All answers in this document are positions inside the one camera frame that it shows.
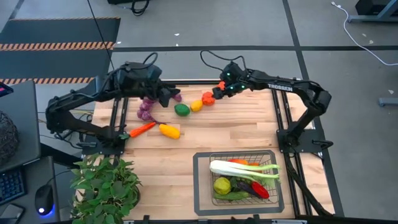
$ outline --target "keyboard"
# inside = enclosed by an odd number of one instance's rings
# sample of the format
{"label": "keyboard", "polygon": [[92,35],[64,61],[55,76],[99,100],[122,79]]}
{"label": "keyboard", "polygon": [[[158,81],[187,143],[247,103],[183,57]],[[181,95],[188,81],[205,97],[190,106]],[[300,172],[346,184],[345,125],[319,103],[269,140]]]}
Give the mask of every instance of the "keyboard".
{"label": "keyboard", "polygon": [[26,194],[24,178],[20,169],[0,174],[0,205]]}

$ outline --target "potted plant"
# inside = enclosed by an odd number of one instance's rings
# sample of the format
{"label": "potted plant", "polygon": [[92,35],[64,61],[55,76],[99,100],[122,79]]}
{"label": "potted plant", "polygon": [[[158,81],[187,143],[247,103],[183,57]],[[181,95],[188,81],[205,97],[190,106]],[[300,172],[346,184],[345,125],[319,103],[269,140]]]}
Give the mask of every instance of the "potted plant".
{"label": "potted plant", "polygon": [[122,217],[129,215],[139,199],[137,184],[141,184],[132,172],[132,162],[111,158],[97,159],[98,155],[85,157],[75,164],[80,169],[73,169],[76,177],[71,188],[79,195],[73,197],[73,224],[123,223]]}

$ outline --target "eggplant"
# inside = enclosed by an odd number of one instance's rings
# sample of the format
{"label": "eggplant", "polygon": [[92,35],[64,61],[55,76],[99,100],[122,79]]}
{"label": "eggplant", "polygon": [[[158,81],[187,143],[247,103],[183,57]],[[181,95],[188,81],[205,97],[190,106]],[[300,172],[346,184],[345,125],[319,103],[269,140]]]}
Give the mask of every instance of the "eggplant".
{"label": "eggplant", "polygon": [[244,181],[239,181],[238,183],[236,183],[236,186],[237,186],[239,189],[241,189],[241,190],[243,190],[243,191],[245,191],[245,192],[247,192],[247,193],[249,193],[249,194],[251,194],[251,195],[256,196],[257,198],[262,198],[259,194],[257,194],[257,193],[251,188],[251,186],[250,186],[248,183],[246,183],[246,182],[244,182]]}

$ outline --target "wooden table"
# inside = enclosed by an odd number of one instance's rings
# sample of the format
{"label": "wooden table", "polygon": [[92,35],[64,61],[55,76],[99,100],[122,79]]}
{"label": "wooden table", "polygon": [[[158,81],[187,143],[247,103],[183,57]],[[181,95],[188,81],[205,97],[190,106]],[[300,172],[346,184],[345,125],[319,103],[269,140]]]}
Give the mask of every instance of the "wooden table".
{"label": "wooden table", "polygon": [[[183,102],[189,105],[192,101],[199,100],[202,93],[210,91],[213,86],[182,85],[178,88],[182,91]],[[297,120],[306,108],[297,95],[288,94],[288,99],[293,120]],[[144,124],[136,116],[140,103],[140,99],[129,99],[126,131]],[[231,218],[231,215],[199,217],[194,212],[192,157],[197,152],[256,149],[270,149],[275,153],[277,163],[282,167],[280,181],[285,203],[282,213],[260,214],[260,217],[294,218],[284,157],[279,152],[275,134],[278,125],[271,91],[246,90],[232,98],[218,100],[213,106],[204,106],[201,111],[191,113],[186,118],[175,114],[175,104],[174,100],[170,101],[168,108],[162,108],[157,104],[151,114],[158,121],[168,122],[178,128],[181,131],[180,139],[169,139],[160,133],[158,127],[155,127],[138,138],[128,140],[126,144],[122,158],[125,161],[134,161],[134,172],[143,184],[143,187],[140,187],[141,201],[131,210],[130,215],[126,217],[127,220],[142,220],[144,215],[150,215],[151,220]],[[99,126],[109,125],[112,106],[113,101],[97,103],[93,123]],[[308,188],[318,201],[333,213],[333,204],[321,160],[313,154],[302,154],[301,159]],[[296,189],[300,211],[304,214],[302,194],[297,186]]]}

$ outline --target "white cable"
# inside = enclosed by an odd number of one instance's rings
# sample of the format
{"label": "white cable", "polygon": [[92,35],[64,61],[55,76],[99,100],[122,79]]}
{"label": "white cable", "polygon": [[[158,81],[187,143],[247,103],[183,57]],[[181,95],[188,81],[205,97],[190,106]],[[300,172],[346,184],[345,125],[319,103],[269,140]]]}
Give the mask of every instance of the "white cable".
{"label": "white cable", "polygon": [[351,38],[351,40],[352,40],[358,47],[361,47],[361,48],[364,49],[365,51],[367,51],[367,52],[369,52],[370,54],[372,54],[374,57],[376,57],[376,58],[377,58],[381,63],[383,63],[384,65],[387,65],[387,66],[398,65],[398,63],[392,63],[392,64],[390,64],[390,63],[384,62],[384,61],[381,60],[376,54],[374,54],[373,52],[371,52],[369,49],[367,49],[366,47],[363,47],[363,46],[361,46],[359,43],[357,43],[357,41],[354,40],[354,38],[351,36],[351,34],[349,34],[349,32],[348,32],[348,30],[347,30],[347,28],[346,28],[346,23],[347,23],[348,18],[349,18],[349,14],[348,14],[347,10],[343,9],[340,5],[336,5],[335,2],[331,2],[331,4],[334,5],[334,6],[336,6],[338,9],[341,9],[342,11],[344,11],[344,12],[346,13],[347,18],[346,18],[346,20],[344,21],[344,24],[343,24],[344,31],[347,33],[347,35]]}

